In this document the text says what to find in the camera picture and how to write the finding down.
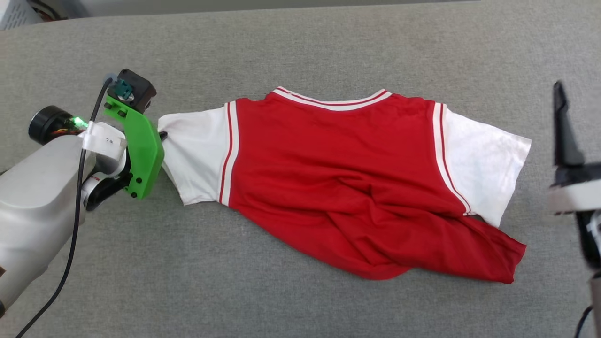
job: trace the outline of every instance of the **red and white stripe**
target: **red and white stripe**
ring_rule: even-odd
[[[372,105],[376,102],[380,102],[383,99],[386,99],[392,93],[387,90],[379,90],[377,93],[373,94],[370,97],[366,97],[365,99],[359,100],[349,100],[349,101],[319,101],[313,98],[301,95],[299,93],[295,93],[290,91],[284,87],[276,88],[273,93],[280,95],[288,100],[295,101],[297,103],[303,103],[306,105],[311,105],[323,109],[328,109],[331,111],[349,111],[358,108],[363,108],[368,105]]]
[[[236,112],[236,101],[229,102],[225,105],[227,110],[228,124],[230,128],[230,149],[228,150],[225,162],[221,173],[221,191],[219,193],[219,202],[230,205],[230,190],[231,190],[231,172],[234,167],[238,150],[240,148],[240,136],[238,134],[238,115]]]
[[[447,166],[447,156],[445,154],[445,113],[447,111],[447,105],[436,103],[434,104],[434,111],[432,114],[432,125],[434,127],[434,146],[436,150],[436,165],[438,170],[441,172],[442,180],[445,182],[449,191],[453,193],[461,201],[465,207],[464,215],[472,215],[472,208],[470,207],[467,199],[458,192],[453,184],[449,169]]]

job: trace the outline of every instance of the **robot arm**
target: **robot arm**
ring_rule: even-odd
[[[118,191],[142,199],[154,185],[164,156],[161,137],[166,135],[159,136],[143,113],[156,90],[127,69],[113,78],[105,114],[123,125],[124,134],[104,123],[88,125],[48,106],[29,126],[29,136],[43,147],[0,176],[0,317],[71,237],[78,190],[78,224],[82,224],[86,211]],[[118,157],[103,155],[104,137],[94,130],[125,138],[127,147],[117,152]],[[82,148],[88,151],[83,184],[78,186]]]
[[[71,237],[81,146],[59,137],[0,176],[0,316]],[[95,164],[88,152],[84,177]]]
[[[576,215],[582,254],[596,272],[591,278],[593,306],[588,307],[576,329],[594,309],[597,337],[601,337],[601,162],[586,163],[578,149],[567,116],[568,101],[560,82],[554,86],[555,183],[549,193],[549,206],[557,215]]]

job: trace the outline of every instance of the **white trim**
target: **white trim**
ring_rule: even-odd
[[[225,180],[223,182],[223,191],[221,195],[221,203],[229,206],[230,205],[230,191],[231,191],[231,174],[234,168],[234,163],[238,157],[238,150],[240,148],[240,135],[238,134],[238,115],[236,111],[236,101],[232,101],[229,105],[229,118],[231,119],[231,152],[227,162],[225,163]]]
[[[301,95],[299,93],[295,93],[294,91],[290,91],[284,87],[278,87],[272,93],[280,95],[288,100],[303,103],[306,105],[316,106],[323,109],[328,109],[331,111],[349,111],[358,108],[363,108],[365,106],[372,105],[376,102],[380,102],[383,99],[386,99],[387,97],[392,95],[392,93],[390,93],[389,91],[381,89],[375,94],[366,97],[365,99],[348,101],[320,101],[308,96]]]
[[[444,114],[446,111],[447,111],[447,106],[442,105],[442,121],[445,120]],[[457,199],[461,201],[461,203],[465,207],[465,212],[463,214],[467,215],[468,211],[469,211],[468,203],[453,188],[453,184],[451,183],[451,178],[449,177],[449,175],[447,173],[447,168],[445,168],[445,158],[444,158],[444,152],[443,152],[444,143],[442,140],[442,134],[443,134],[442,132],[444,131],[444,125],[441,126],[441,104],[440,103],[434,104],[434,111],[432,113],[432,126],[433,126],[433,132],[434,132],[434,148],[435,148],[435,153],[436,153],[436,165],[438,166],[438,170],[441,173],[442,180],[445,182],[445,185],[447,186],[449,191],[451,191],[453,193],[453,195],[455,195],[457,197]]]

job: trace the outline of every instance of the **white sleeve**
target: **white sleeve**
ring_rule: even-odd
[[[218,200],[230,146],[226,108],[165,115],[158,129],[167,132],[163,169],[183,204]]]
[[[531,140],[446,109],[444,147],[448,174],[469,215],[499,227]]]

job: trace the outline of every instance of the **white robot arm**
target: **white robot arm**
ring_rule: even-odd
[[[93,122],[105,92],[105,114],[124,133]],[[149,195],[166,137],[143,115],[155,95],[150,82],[124,69],[105,79],[89,124],[55,106],[31,120],[29,136],[43,147],[0,175],[0,318],[73,237],[61,283],[18,337],[64,285],[86,211],[118,191],[137,199]]]
[[[56,138],[0,176],[0,317],[71,237],[81,147]],[[88,152],[84,177],[95,164]]]

